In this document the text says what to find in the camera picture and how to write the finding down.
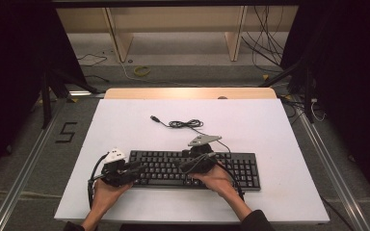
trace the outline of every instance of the black keyboard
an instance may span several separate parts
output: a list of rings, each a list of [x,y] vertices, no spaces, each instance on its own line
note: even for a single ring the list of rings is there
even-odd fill
[[[257,161],[254,153],[218,153],[216,159],[234,174],[242,191],[259,191],[260,180]],[[130,162],[141,161],[146,166],[140,179],[134,182],[136,188],[159,189],[206,189],[204,184],[182,173],[175,167],[174,161],[190,161],[186,153],[174,151],[143,151],[133,150],[130,153]]]

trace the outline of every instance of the floor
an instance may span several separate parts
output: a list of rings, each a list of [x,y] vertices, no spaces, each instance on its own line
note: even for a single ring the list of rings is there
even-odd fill
[[[259,34],[251,33],[251,36],[258,38]],[[287,36],[287,33],[277,33],[275,38],[283,45]],[[117,63],[108,35],[76,34],[69,35],[69,39],[72,42],[76,57],[81,59],[79,63],[85,74],[95,74],[101,77],[102,71],[120,66]],[[229,75],[237,76],[239,73],[237,71],[250,71],[253,67],[253,61],[259,66],[266,66],[266,68],[272,70],[278,69],[268,60],[262,59],[260,56],[253,56],[244,42],[241,44],[238,61],[231,62],[227,54],[225,37],[221,33],[161,33],[135,35],[129,55],[123,65],[127,69],[125,74],[128,73],[128,75],[132,75],[134,66],[151,66],[152,78],[158,80],[155,75],[167,76],[178,70],[181,72],[194,71],[195,76],[197,76],[206,70],[209,70],[208,72],[221,72],[223,71],[221,68],[224,70],[226,68]],[[274,74],[273,71],[259,71],[257,72],[257,80],[263,81],[262,79],[266,75]],[[116,86],[129,86],[126,85],[123,78],[111,81],[115,81],[113,84]],[[175,81],[176,79],[171,79],[166,84],[175,86],[177,84]],[[97,77],[92,77],[89,82],[99,86],[105,84],[103,80]],[[285,86],[287,83],[288,79],[277,83],[274,85],[275,91],[278,94],[286,94]],[[213,81],[206,81],[205,84],[209,87],[230,85],[229,82],[216,85],[213,84]],[[292,100],[300,100],[299,95],[294,97],[296,98]],[[24,178],[24,188],[10,209],[8,219],[3,222],[3,229],[62,229],[64,223],[54,220],[53,215],[62,197],[68,176],[71,174],[73,163],[78,157],[85,134],[90,126],[91,117],[99,100],[95,97],[78,96],[73,97],[73,99],[75,101],[67,101],[63,104],[60,101],[53,102],[55,110],[58,110],[56,114],[57,122],[53,125],[48,141],[38,151],[39,159],[32,165],[29,175]],[[17,139],[12,143],[12,154],[2,157],[0,161],[0,205],[8,198],[8,193],[15,186],[15,182],[24,177],[24,175],[19,176],[19,173],[22,172],[23,165],[30,161],[30,154],[37,149],[34,144],[42,134],[40,129],[42,125],[41,111],[41,104],[37,102]],[[328,118],[322,121],[316,119],[314,124],[306,125],[306,119],[300,110],[285,105],[285,111],[287,116],[291,116],[290,121],[293,131],[320,195],[344,219],[351,223],[351,226],[355,228],[354,230],[370,230],[370,187],[357,168],[357,164],[349,158],[351,153],[346,149],[339,134],[335,132],[333,125]],[[317,118],[321,120],[323,111],[317,111],[316,113]],[[72,130],[76,134],[73,142],[69,144],[56,143],[56,141],[64,138],[61,135],[61,131],[64,129],[63,125],[70,121],[76,122],[72,125]],[[322,140],[324,147],[321,150],[314,145],[315,140],[309,136],[311,133],[318,134]],[[345,190],[349,192],[349,198],[354,201],[348,203],[346,201],[348,197],[345,197],[345,193],[342,197],[342,193],[339,192],[340,187],[336,186],[334,181],[331,180],[330,172],[325,166],[325,161],[323,161],[323,155],[331,157],[338,174],[344,182]],[[348,207],[348,204],[354,205],[352,202],[355,202],[357,207]],[[348,213],[352,209],[359,209],[362,216],[360,218],[362,219],[361,223],[363,224],[357,224],[359,217]],[[317,226],[275,224],[275,228],[276,230],[350,230],[327,204],[326,210],[330,214],[331,222],[329,224]],[[105,223],[102,224],[100,230],[116,229],[115,224]]]

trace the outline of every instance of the white table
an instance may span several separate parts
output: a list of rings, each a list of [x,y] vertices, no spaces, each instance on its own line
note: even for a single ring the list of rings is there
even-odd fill
[[[302,152],[278,99],[103,99],[99,102],[55,219],[78,221],[89,211],[87,180],[100,156],[113,147],[130,150],[182,150],[197,136],[165,123],[197,118],[200,131],[222,136],[233,152],[254,152],[260,192],[245,200],[270,222],[330,221]],[[213,150],[226,151],[211,143]],[[132,189],[103,217],[118,223],[237,223],[225,201],[209,190]]]

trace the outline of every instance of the desk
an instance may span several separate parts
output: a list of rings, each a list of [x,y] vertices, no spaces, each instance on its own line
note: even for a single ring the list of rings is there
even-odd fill
[[[184,89],[174,90],[184,95]],[[101,155],[113,147],[128,154],[132,149],[182,150],[197,133],[188,129],[172,130],[153,122],[198,118],[204,122],[201,132],[220,135],[232,151],[255,152],[262,190],[246,192],[252,209],[261,209],[271,222],[325,223],[329,217],[320,200],[303,155],[295,140],[287,116],[278,99],[212,99],[223,89],[188,89],[199,92],[202,99],[141,99],[139,90],[132,89],[136,99],[100,100],[92,125],[55,219],[84,219],[89,211],[87,180]],[[256,89],[245,90],[255,94]],[[231,98],[232,89],[226,96]],[[215,151],[225,151],[212,143]],[[103,217],[120,223],[237,223],[225,201],[209,190],[173,191],[132,189]]]

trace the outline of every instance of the person's right hand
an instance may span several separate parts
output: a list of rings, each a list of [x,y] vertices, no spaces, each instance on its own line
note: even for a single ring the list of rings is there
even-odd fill
[[[229,193],[236,193],[230,184],[229,175],[218,166],[214,166],[205,174],[191,173],[189,175],[192,178],[202,181],[207,188],[215,191],[221,197],[225,197]]]

